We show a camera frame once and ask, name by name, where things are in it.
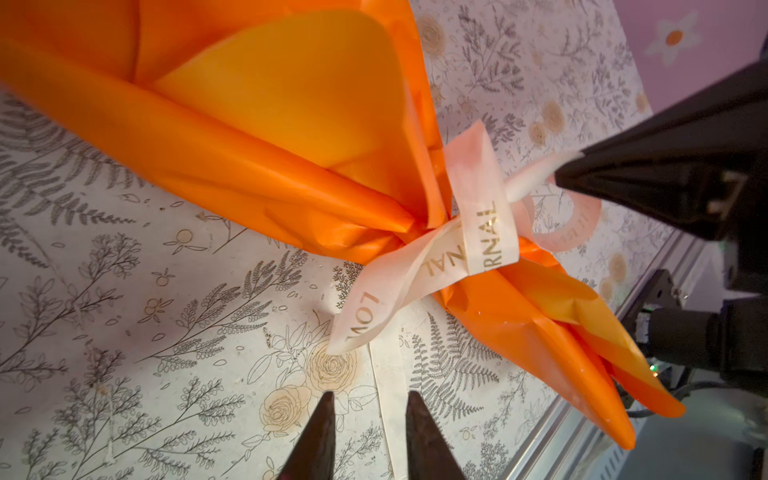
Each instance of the floral tablecloth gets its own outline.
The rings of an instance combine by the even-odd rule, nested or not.
[[[608,0],[412,7],[444,140],[482,119],[506,173],[650,114]],[[558,188],[534,198],[536,228],[568,219]],[[605,204],[558,259],[615,307],[668,234]],[[327,389],[336,477],[390,477],[368,350],[326,354],[360,266],[146,184],[9,94],[0,244],[0,477],[269,480]],[[399,336],[408,384],[466,477],[495,478],[555,394],[419,308]]]

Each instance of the white flower with orange center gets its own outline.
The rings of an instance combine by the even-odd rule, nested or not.
[[[661,62],[667,66],[672,65],[680,50],[701,43],[701,35],[694,31],[698,19],[699,14],[694,11],[678,23],[660,20],[656,25],[658,37],[647,46],[645,54],[661,54]]]

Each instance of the ribbon knot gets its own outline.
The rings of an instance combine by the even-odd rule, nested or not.
[[[366,345],[414,300],[517,262],[518,235],[552,252],[583,243],[597,226],[599,199],[567,192],[574,202],[571,219],[555,232],[537,234],[529,195],[559,167],[583,156],[573,151],[550,154],[502,181],[491,138],[476,121],[445,148],[445,169],[460,214],[363,269],[333,320],[328,353]]]

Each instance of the orange bouquet wrap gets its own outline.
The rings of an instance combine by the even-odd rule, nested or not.
[[[279,241],[368,263],[448,220],[406,0],[9,0],[0,81],[144,179]],[[598,295],[521,260],[435,298],[475,338],[634,446],[614,379],[684,407]]]

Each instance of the orange flower center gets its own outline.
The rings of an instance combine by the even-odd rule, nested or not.
[[[683,39],[683,32],[680,30],[673,30],[670,32],[669,35],[667,35],[667,45],[677,45],[680,43],[680,40]]]

